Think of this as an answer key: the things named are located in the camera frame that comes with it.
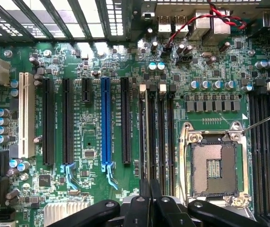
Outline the long black expansion slot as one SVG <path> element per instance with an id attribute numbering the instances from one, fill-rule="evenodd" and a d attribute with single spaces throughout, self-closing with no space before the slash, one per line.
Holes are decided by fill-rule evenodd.
<path id="1" fill-rule="evenodd" d="M 131 127 L 130 127 L 130 91 L 129 79 L 120 80 L 121 87 L 121 121 L 122 121 L 122 163 L 131 163 Z"/>
<path id="2" fill-rule="evenodd" d="M 77 190 L 73 183 L 74 162 L 74 114 L 73 114 L 73 81 L 62 79 L 62 170 L 66 176 L 67 186 Z"/>
<path id="3" fill-rule="evenodd" d="M 54 84 L 50 78 L 43 81 L 43 160 L 44 165 L 54 164 Z"/>

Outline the RAM slot with white latches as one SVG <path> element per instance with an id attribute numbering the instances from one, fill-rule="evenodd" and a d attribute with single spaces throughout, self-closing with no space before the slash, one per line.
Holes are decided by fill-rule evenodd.
<path id="1" fill-rule="evenodd" d="M 260 120 L 270 116 L 270 92 L 265 86 L 258 88 Z M 270 120 L 259 126 L 261 142 L 262 195 L 264 216 L 270 216 Z"/>
<path id="2" fill-rule="evenodd" d="M 140 178 L 144 178 L 144 150 L 143 150 L 143 132 L 142 132 L 142 99 L 145 90 L 147 90 L 147 85 L 146 84 L 140 84 L 139 85 L 139 156 L 140 156 Z"/>
<path id="3" fill-rule="evenodd" d="M 158 84 L 158 154 L 159 181 L 162 194 L 165 194 L 165 94 L 166 85 Z"/>

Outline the metal rear port block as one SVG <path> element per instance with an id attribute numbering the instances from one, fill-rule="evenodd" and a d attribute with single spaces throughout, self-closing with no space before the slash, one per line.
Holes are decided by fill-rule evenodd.
<path id="1" fill-rule="evenodd" d="M 231 35 L 230 11 L 220 9 L 219 13 L 225 22 L 210 9 L 194 9 L 189 15 L 159 16 L 156 39 L 162 44 L 217 45 Z"/>

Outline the blue expansion slot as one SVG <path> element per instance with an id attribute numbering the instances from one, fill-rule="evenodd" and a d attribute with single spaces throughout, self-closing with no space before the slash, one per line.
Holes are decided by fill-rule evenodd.
<path id="1" fill-rule="evenodd" d="M 113 181 L 112 161 L 112 100 L 111 100 L 111 79 L 101 78 L 101 170 L 106 173 L 110 186 L 118 190 L 117 184 Z"/>

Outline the silver finned chipset heatsink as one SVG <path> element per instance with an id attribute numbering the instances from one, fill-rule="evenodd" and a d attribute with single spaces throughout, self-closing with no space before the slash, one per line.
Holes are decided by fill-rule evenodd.
<path id="1" fill-rule="evenodd" d="M 90 206 L 90 202 L 68 201 L 48 203 L 44 207 L 44 227 Z"/>

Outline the short black expansion slot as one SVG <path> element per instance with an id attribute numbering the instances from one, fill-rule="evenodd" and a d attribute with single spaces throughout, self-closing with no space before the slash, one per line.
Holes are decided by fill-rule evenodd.
<path id="1" fill-rule="evenodd" d="M 92 81 L 90 78 L 82 78 L 81 79 L 81 95 L 82 102 L 85 104 L 92 103 Z"/>

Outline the green Dell motherboard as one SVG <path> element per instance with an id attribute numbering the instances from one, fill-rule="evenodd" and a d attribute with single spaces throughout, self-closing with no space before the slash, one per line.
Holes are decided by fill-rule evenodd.
<path id="1" fill-rule="evenodd" d="M 38 43 L 7 45 L 0 58 L 10 68 L 10 84 L 0 87 L 0 150 L 9 153 L 9 192 L 0 204 L 0 225 L 44 227 L 44 207 L 56 202 L 114 200 L 139 195 L 139 85 L 157 87 L 155 98 L 156 161 L 158 154 L 158 84 L 165 94 L 165 194 L 181 204 L 179 194 L 169 194 L 167 95 L 174 94 L 175 190 L 178 188 L 179 136 L 185 122 L 196 130 L 228 129 L 239 121 L 243 129 L 251 126 L 249 92 L 252 85 L 270 92 L 270 36 L 249 38 L 233 35 L 223 42 L 205 46 L 202 42 L 162 44 L 157 39 L 141 39 L 136 44 L 106 43 L 75 45 Z M 19 73 L 33 75 L 35 86 L 35 155 L 18 158 Z M 109 185 L 101 170 L 101 78 L 111 79 L 113 181 Z M 120 80 L 129 79 L 131 163 L 122 163 L 122 121 Z M 43 160 L 43 81 L 54 84 L 54 164 Z M 74 162 L 73 183 L 67 186 L 62 168 L 62 79 L 73 81 Z M 82 102 L 81 79 L 92 81 L 92 103 Z M 222 207 L 270 227 L 270 216 L 255 216 L 253 196 L 253 158 L 250 131 L 245 133 L 249 155 L 251 204 L 238 210 Z"/>

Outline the white PCI expansion slot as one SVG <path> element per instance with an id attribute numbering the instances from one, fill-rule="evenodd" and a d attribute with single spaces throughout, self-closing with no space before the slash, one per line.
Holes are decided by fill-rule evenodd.
<path id="1" fill-rule="evenodd" d="M 19 73 L 18 96 L 18 158 L 35 155 L 35 86 L 33 75 Z"/>

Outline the RAM slot with black latches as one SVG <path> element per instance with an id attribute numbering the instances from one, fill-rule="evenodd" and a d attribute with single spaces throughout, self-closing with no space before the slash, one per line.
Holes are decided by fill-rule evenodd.
<path id="1" fill-rule="evenodd" d="M 174 148 L 174 94 L 176 93 L 176 86 L 169 85 L 169 92 L 167 95 L 167 122 L 168 122 L 168 170 L 169 170 L 169 194 L 175 195 L 175 148 Z"/>
<path id="2" fill-rule="evenodd" d="M 149 141 L 149 165 L 150 179 L 156 179 L 157 161 L 156 161 L 156 138 L 155 138 L 155 98 L 157 87 L 151 84 L 148 89 L 148 141 Z"/>
<path id="3" fill-rule="evenodd" d="M 259 122 L 258 110 L 258 87 L 252 85 L 253 90 L 249 92 L 250 104 L 250 123 L 251 126 Z M 263 209 L 263 191 L 262 191 L 262 170 L 261 170 L 261 142 L 259 126 L 255 126 L 250 130 L 251 135 L 251 152 L 253 158 L 253 196 L 255 216 L 260 217 L 264 213 Z"/>

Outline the metal CPU socket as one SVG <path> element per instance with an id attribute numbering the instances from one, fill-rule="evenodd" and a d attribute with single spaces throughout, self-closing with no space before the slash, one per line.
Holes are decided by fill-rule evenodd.
<path id="1" fill-rule="evenodd" d="M 178 144 L 176 192 L 183 205 L 203 200 L 238 210 L 250 206 L 247 138 L 239 121 L 219 130 L 196 130 L 185 122 Z"/>

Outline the thin metal locking lever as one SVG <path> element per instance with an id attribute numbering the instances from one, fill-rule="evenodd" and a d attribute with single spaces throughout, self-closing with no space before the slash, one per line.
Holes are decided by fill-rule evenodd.
<path id="1" fill-rule="evenodd" d="M 259 122 L 257 122 L 257 123 L 255 123 L 255 124 L 253 124 L 253 125 L 251 125 L 251 126 L 249 126 L 246 129 L 243 129 L 242 130 L 242 133 L 245 134 L 246 132 L 250 131 L 251 129 L 253 129 L 253 128 L 255 128 L 255 127 L 257 127 L 257 126 L 259 126 L 259 125 L 261 125 L 261 124 L 263 124 L 263 123 L 265 123 L 267 121 L 269 121 L 269 120 L 270 120 L 270 116 L 267 117 L 267 118 L 265 118 L 265 119 L 263 119 L 263 120 L 261 120 L 261 121 L 259 121 Z"/>

